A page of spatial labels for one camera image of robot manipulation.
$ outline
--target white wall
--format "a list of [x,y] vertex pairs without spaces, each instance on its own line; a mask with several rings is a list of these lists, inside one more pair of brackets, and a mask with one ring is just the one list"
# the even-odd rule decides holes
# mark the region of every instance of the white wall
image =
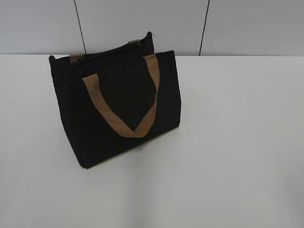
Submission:
[[[157,52],[198,55],[208,0],[76,0],[89,53],[152,31]],[[210,0],[202,55],[304,55],[303,0]],[[84,52],[73,0],[1,0],[0,54]]]
[[[77,0],[88,52],[156,36],[157,51],[198,55],[207,0]],[[73,0],[1,0],[0,54],[84,52]]]
[[0,54],[83,51],[73,0],[0,0]]
[[147,31],[157,52],[198,55],[207,0],[77,0],[88,52],[105,51]]
[[202,54],[303,56],[303,9],[303,0],[211,0]]

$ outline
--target bag handle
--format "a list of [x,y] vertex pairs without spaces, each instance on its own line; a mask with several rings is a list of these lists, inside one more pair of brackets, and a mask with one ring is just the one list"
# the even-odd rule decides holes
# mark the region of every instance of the bag handle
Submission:
[[155,93],[154,104],[152,105],[150,110],[147,112],[147,114],[144,116],[144,118],[141,120],[141,122],[134,131],[131,130],[129,126],[122,119],[120,119],[106,103],[100,91],[98,75],[93,74],[88,77],[82,78],[95,108],[104,117],[104,119],[113,128],[113,130],[116,131],[122,137],[142,138],[148,133],[149,129],[154,123],[154,119],[156,115],[157,93],[160,84],[160,70],[155,54],[143,58],[146,61],[150,76],[156,87],[156,93]]

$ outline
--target tan handle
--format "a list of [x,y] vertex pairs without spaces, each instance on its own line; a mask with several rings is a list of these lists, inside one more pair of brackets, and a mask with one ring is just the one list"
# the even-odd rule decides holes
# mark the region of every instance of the tan handle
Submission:
[[147,114],[144,116],[144,118],[142,119],[142,121],[139,123],[139,125],[134,131],[132,131],[129,128],[129,126],[124,121],[122,121],[122,119],[120,119],[105,102],[105,99],[100,91],[99,79],[97,74],[93,74],[88,77],[84,77],[82,79],[90,94],[91,100],[95,108],[104,117],[104,119],[113,128],[113,130],[116,131],[122,137],[142,138],[148,133],[149,129],[154,123],[155,114],[156,114],[157,93],[160,84],[160,70],[155,54],[143,58],[147,63],[150,76],[155,84],[156,94],[155,94],[154,104],[152,105],[150,110],[147,112]]
[[77,62],[77,60],[79,60],[81,58],[84,58],[83,53],[72,54],[72,55],[70,55],[70,62],[71,63]]

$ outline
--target white table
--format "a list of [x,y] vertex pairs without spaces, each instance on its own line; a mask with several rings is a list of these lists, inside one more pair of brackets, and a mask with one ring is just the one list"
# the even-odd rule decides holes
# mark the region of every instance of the white table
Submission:
[[304,57],[177,65],[180,127],[85,170],[48,56],[0,56],[0,227],[303,228]]

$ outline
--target bag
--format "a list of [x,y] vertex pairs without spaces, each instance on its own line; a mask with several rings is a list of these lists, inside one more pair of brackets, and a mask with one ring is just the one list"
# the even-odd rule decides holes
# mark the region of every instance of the bag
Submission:
[[49,62],[61,121],[84,168],[180,124],[175,55],[154,54],[151,32],[110,51]]

